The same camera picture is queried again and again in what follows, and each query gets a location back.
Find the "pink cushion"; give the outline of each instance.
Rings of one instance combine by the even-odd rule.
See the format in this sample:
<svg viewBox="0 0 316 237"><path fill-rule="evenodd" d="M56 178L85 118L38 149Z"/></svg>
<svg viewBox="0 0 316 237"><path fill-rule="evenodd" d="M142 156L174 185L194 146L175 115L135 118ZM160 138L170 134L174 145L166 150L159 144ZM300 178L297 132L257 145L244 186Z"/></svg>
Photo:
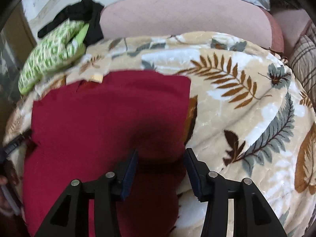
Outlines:
<svg viewBox="0 0 316 237"><path fill-rule="evenodd" d="M276 9L271 11L283 32L284 56L291 57L299 38L304 35L312 23L307 12L301 10Z"/></svg>
<svg viewBox="0 0 316 237"><path fill-rule="evenodd" d="M282 32L267 15L242 0L123 0L104 9L100 25L106 39L216 31L283 52Z"/></svg>

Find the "maroon fabric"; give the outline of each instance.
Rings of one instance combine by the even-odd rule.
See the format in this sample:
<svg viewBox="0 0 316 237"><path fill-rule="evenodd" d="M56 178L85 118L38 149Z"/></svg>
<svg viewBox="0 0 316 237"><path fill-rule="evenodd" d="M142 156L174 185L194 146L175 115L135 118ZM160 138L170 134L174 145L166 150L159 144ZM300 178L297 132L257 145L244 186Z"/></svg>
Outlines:
<svg viewBox="0 0 316 237"><path fill-rule="evenodd" d="M178 215L175 189L185 174L181 137L189 93L183 76L120 71L102 84L76 82L34 102L38 147L26 157L23 187L31 235L71 180L100 177L136 147L140 161L131 195L117 203L121 234L168 236Z"/></svg>

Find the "striped fabric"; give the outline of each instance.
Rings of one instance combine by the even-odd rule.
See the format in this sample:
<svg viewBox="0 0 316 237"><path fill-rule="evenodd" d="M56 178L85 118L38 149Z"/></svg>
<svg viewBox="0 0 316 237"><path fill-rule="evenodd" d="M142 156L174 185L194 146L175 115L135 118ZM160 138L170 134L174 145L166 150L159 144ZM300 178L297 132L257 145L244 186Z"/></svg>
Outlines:
<svg viewBox="0 0 316 237"><path fill-rule="evenodd" d="M289 60L289 67L316 108L316 27L314 24L311 24L307 33L300 37Z"/></svg>

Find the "green fabric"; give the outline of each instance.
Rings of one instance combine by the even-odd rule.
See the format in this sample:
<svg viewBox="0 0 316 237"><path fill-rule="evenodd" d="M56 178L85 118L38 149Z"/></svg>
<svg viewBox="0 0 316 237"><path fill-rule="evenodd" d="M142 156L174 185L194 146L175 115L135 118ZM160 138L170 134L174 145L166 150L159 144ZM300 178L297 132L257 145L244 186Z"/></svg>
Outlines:
<svg viewBox="0 0 316 237"><path fill-rule="evenodd" d="M82 56L88 28L89 24L83 21L68 19L47 34L24 64L19 78L20 93L27 94L43 76L69 66Z"/></svg>

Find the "clothing tag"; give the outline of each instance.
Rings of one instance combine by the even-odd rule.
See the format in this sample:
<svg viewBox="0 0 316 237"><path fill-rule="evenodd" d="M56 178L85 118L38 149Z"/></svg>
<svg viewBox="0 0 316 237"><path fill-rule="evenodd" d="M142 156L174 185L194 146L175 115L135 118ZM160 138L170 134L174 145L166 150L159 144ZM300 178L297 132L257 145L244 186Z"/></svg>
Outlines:
<svg viewBox="0 0 316 237"><path fill-rule="evenodd" d="M96 82L96 83L102 83L103 81L103 75L102 74L94 74L91 78L90 81Z"/></svg>

